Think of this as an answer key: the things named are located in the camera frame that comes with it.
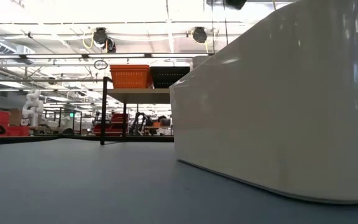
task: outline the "gray floor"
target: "gray floor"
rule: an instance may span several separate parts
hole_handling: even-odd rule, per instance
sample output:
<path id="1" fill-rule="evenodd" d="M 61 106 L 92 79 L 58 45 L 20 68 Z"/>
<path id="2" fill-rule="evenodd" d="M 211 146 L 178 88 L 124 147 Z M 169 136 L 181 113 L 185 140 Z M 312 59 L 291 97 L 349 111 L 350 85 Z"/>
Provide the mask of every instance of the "gray floor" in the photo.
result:
<path id="1" fill-rule="evenodd" d="M 175 160 L 173 143 L 0 145 L 0 223 L 354 223 Z"/>

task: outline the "black basket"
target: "black basket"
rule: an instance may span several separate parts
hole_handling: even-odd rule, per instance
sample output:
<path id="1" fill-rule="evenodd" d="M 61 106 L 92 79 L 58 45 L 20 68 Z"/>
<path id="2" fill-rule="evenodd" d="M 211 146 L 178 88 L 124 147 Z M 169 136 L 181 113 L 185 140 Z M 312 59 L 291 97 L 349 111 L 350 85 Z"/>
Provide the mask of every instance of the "black basket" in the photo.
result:
<path id="1" fill-rule="evenodd" d="M 154 88 L 169 88 L 190 72 L 190 67 L 150 67 Z"/>

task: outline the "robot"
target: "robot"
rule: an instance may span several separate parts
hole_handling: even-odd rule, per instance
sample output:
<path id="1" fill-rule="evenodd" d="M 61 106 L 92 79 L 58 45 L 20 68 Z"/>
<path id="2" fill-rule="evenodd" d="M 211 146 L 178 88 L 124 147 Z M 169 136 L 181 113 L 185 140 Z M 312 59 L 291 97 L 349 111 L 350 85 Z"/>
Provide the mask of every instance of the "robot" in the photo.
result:
<path id="1" fill-rule="evenodd" d="M 38 115 L 44 111 L 44 103 L 39 100 L 40 90 L 31 90 L 25 96 L 26 102 L 22 110 L 22 126 L 38 126 Z"/>
<path id="2" fill-rule="evenodd" d="M 142 123 L 139 125 L 139 116 L 143 116 Z M 129 128 L 129 135 L 143 135 L 143 124 L 145 123 L 146 126 L 153 126 L 153 121 L 147 116 L 145 113 L 137 112 L 135 115 L 135 120 L 132 123 L 131 127 Z M 151 135 L 156 134 L 155 129 L 149 130 Z"/>

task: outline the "ceiling light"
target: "ceiling light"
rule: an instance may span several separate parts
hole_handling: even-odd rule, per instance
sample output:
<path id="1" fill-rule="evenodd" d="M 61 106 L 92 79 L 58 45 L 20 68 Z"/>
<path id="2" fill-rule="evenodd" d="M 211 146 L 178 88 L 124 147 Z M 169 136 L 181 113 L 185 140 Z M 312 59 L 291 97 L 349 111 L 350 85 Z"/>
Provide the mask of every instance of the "ceiling light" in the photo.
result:
<path id="1" fill-rule="evenodd" d="M 22 88 L 24 85 L 18 84 L 17 82 L 0 82 L 1 85 L 6 85 L 14 88 Z"/>
<path id="2" fill-rule="evenodd" d="M 93 107 L 92 106 L 86 106 L 86 105 L 82 105 L 82 106 L 79 106 L 80 108 L 84 108 L 84 109 L 92 109 Z"/>
<path id="3" fill-rule="evenodd" d="M 20 90 L 7 90 L 7 89 L 0 89 L 0 91 L 20 91 Z"/>
<path id="4" fill-rule="evenodd" d="M 36 89 L 33 89 L 36 90 Z M 31 91 L 31 90 L 23 90 L 23 91 Z M 55 91 L 55 90 L 40 90 L 40 91 Z"/>
<path id="5" fill-rule="evenodd" d="M 193 58 L 196 56 L 208 56 L 208 54 L 152 54 L 153 58 Z"/>
<path id="6" fill-rule="evenodd" d="M 46 108 L 44 107 L 44 110 L 60 110 L 60 108 Z"/>
<path id="7" fill-rule="evenodd" d="M 90 105 L 92 103 L 70 103 L 71 105 Z"/>
<path id="8" fill-rule="evenodd" d="M 19 59 L 19 55 L 0 55 L 0 59 Z"/>
<path id="9" fill-rule="evenodd" d="M 82 90 L 82 89 L 59 89 L 57 91 L 86 91 L 86 90 Z"/>
<path id="10" fill-rule="evenodd" d="M 98 93 L 98 92 L 95 92 L 95 91 L 87 91 L 85 92 L 88 96 L 92 97 L 92 98 L 96 98 L 96 99 L 99 99 L 99 98 L 102 98 L 103 95 Z"/>
<path id="11" fill-rule="evenodd" d="M 64 105 L 48 105 L 48 104 L 46 104 L 46 105 L 44 105 L 44 107 L 50 107 L 50 108 L 63 108 L 63 107 L 64 107 Z"/>
<path id="12" fill-rule="evenodd" d="M 90 58 L 142 58 L 144 54 L 89 54 Z"/>
<path id="13" fill-rule="evenodd" d="M 80 54 L 46 54 L 46 55 L 27 55 L 29 59 L 37 58 L 82 58 Z"/>
<path id="14" fill-rule="evenodd" d="M 57 101 L 69 101 L 69 99 L 64 98 L 64 97 L 59 97 L 59 96 L 48 96 L 48 98 L 57 100 Z"/>

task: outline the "white curved object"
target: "white curved object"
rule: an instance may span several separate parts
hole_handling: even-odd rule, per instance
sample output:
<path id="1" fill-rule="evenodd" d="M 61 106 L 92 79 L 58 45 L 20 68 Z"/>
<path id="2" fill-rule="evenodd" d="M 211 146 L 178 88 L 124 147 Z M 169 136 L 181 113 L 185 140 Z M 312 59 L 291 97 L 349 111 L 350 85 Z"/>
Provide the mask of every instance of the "white curved object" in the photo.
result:
<path id="1" fill-rule="evenodd" d="M 23 118 L 31 118 L 30 125 L 38 126 L 38 115 L 44 111 L 44 103 L 39 100 L 40 90 L 32 90 L 25 96 L 26 102 L 22 109 Z"/>
<path id="2" fill-rule="evenodd" d="M 283 7 L 170 90 L 179 160 L 358 203 L 358 0 Z"/>

